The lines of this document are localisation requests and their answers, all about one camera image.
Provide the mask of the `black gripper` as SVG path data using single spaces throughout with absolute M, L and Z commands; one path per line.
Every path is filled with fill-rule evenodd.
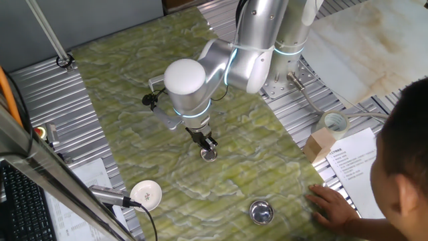
M 217 141 L 211 136 L 211 127 L 205 125 L 199 129 L 185 128 L 191 135 L 192 140 L 206 151 L 214 151 L 217 146 Z

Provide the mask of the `person bare hand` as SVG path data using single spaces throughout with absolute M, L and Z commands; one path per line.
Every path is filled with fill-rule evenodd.
M 314 212 L 313 218 L 325 228 L 336 234 L 347 235 L 347 225 L 359 219 L 355 209 L 343 198 L 341 194 L 328 187 L 318 184 L 310 185 L 309 190 L 314 193 L 306 198 L 316 204 L 324 214 Z

